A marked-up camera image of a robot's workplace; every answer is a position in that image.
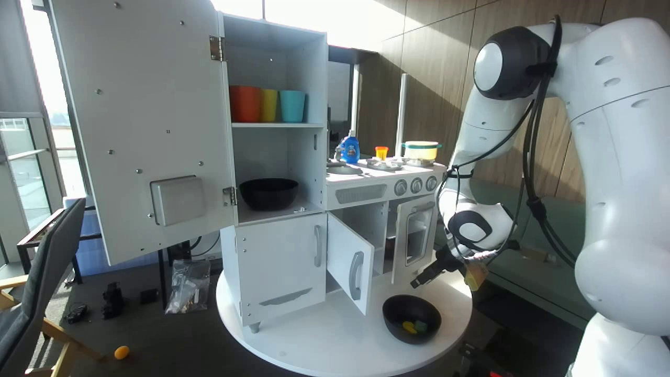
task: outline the round table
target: round table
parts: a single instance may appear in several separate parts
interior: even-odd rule
[[[395,340],[380,315],[388,297],[411,293],[432,301],[441,326],[427,344]],[[259,330],[240,324],[230,299],[226,275],[215,286],[218,312],[229,333],[255,357],[301,375],[397,375],[444,357],[464,333],[474,301],[458,273],[444,273],[418,290],[392,285],[389,275],[374,276],[369,315],[359,315],[344,292],[326,293],[323,304],[268,320]]]

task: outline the stove knob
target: stove knob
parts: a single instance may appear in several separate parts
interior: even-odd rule
[[[435,179],[435,175],[430,175],[430,179],[424,180],[424,188],[427,188],[427,190],[435,190],[435,188],[437,188],[437,179]]]
[[[399,197],[407,192],[407,182],[403,180],[397,180],[395,187],[394,187],[394,192]]]
[[[412,185],[411,185],[411,190],[412,190],[412,192],[418,192],[421,188],[423,188],[423,180],[421,180],[421,179],[415,179]]]

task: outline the toy stove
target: toy stove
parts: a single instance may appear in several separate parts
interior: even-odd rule
[[[434,195],[444,171],[445,165],[440,163],[430,167],[399,165],[397,170],[365,165],[329,170],[326,209]]]

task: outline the yellow object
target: yellow object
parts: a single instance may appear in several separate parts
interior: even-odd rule
[[[480,265],[480,263],[474,263],[467,269],[464,273],[464,285],[471,290],[471,292],[480,292],[480,286],[483,285],[486,280],[486,269]]]
[[[261,122],[277,122],[277,90],[261,90]]]
[[[440,142],[434,141],[408,141],[403,142],[403,158],[435,162]]]
[[[388,153],[389,153],[389,147],[382,147],[382,144],[374,147],[374,154],[376,154],[376,159],[386,159],[386,158],[388,158]]]
[[[415,322],[411,322],[411,320],[402,320],[402,328],[403,328],[403,333],[408,333],[408,335],[416,335],[416,333],[418,333],[416,326],[415,326]]]
[[[129,348],[127,346],[119,346],[117,349],[112,349],[112,358],[116,360],[126,360],[129,357]]]

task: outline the orange cup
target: orange cup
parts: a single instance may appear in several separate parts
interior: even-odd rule
[[[255,85],[230,85],[232,122],[259,122],[261,90]]]
[[[374,158],[376,159],[386,159],[388,153],[389,153],[389,147],[382,147],[382,144],[374,147]]]

